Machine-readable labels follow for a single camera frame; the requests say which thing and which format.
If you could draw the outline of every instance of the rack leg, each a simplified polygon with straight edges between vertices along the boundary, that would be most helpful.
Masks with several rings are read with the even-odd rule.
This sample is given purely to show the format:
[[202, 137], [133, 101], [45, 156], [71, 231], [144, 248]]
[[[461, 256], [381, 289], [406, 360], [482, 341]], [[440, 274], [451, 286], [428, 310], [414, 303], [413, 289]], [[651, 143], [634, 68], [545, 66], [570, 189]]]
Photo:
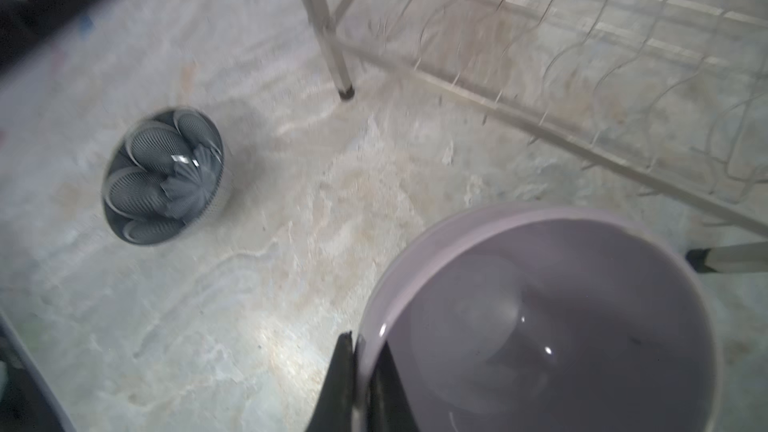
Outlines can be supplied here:
[[331, 44], [326, 39], [326, 33], [335, 33], [334, 24], [330, 23], [330, 9], [327, 0], [302, 0], [306, 13], [310, 18], [310, 24], [315, 31], [315, 37], [320, 44], [320, 51], [328, 64], [328, 70], [331, 72], [333, 83], [339, 91], [341, 100], [350, 100], [355, 96], [355, 89], [352, 87], [350, 73], [346, 68], [344, 56], [338, 47]]
[[721, 266], [728, 272], [768, 272], [768, 242], [696, 248], [685, 258], [699, 273], [719, 272]]

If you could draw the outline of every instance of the metal dish rack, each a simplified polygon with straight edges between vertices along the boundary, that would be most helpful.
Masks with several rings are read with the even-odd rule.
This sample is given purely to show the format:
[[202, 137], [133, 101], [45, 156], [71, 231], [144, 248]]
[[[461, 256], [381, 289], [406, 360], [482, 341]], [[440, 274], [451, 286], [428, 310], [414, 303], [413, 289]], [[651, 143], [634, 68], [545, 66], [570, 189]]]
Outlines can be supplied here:
[[768, 237], [759, 0], [302, 1], [343, 100], [345, 52]]

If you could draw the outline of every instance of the wire rack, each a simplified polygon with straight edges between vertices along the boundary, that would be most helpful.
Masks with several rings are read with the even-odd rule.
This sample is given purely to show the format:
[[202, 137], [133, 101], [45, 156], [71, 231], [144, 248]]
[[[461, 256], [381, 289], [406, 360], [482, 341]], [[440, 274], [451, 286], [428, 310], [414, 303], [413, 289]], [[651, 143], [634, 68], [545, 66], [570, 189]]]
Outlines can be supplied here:
[[343, 50], [631, 178], [640, 196], [768, 236], [768, 2], [341, 0], [314, 18], [318, 0], [305, 4], [341, 92]]

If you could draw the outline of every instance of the black rubber foot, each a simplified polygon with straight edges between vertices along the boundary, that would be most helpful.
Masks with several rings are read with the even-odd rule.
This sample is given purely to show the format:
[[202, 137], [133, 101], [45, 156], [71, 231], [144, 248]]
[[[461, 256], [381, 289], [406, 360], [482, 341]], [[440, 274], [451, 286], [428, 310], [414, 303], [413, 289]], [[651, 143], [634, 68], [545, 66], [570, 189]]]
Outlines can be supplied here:
[[346, 102], [347, 100], [352, 100], [352, 98], [355, 96], [355, 88], [350, 86], [349, 89], [346, 91], [340, 90], [339, 91], [339, 97], [341, 97], [341, 100]]
[[710, 274], [717, 272], [709, 265], [706, 264], [706, 256], [710, 254], [711, 248], [695, 248], [689, 250], [685, 255], [685, 260], [688, 261], [691, 267], [700, 274]]

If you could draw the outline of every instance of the marble surface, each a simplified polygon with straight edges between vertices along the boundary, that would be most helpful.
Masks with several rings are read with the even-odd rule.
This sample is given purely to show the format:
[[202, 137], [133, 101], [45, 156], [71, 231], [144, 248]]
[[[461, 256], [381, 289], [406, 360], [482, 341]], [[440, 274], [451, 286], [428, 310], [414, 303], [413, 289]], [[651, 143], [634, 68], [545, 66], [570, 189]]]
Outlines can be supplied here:
[[[302, 430], [389, 261], [466, 207], [605, 208], [681, 252], [755, 239], [357, 60], [341, 103], [300, 0], [89, 15], [0, 82], [0, 305], [78, 430]], [[101, 212], [106, 161], [178, 103], [220, 128], [234, 194], [198, 233], [126, 245]], [[703, 281], [727, 364], [720, 428], [764, 430], [768, 275]]]

